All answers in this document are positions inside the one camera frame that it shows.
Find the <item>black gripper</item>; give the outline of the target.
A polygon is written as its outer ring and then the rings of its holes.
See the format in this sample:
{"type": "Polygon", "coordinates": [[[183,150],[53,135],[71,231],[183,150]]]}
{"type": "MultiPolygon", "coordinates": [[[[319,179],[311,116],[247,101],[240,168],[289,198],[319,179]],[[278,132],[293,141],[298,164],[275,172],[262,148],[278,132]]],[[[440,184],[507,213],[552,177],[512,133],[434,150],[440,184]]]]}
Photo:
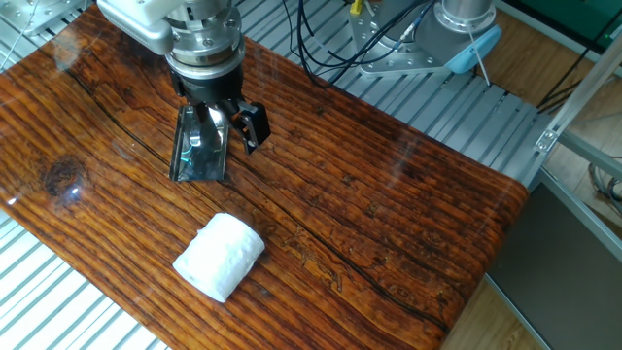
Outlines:
{"type": "Polygon", "coordinates": [[[190,119],[197,125],[207,123],[206,104],[228,100],[229,124],[242,138],[247,155],[256,150],[271,134],[265,107],[258,102],[243,99],[244,73],[242,64],[235,67],[188,66],[169,60],[171,84],[175,93],[186,98],[190,119]]]}

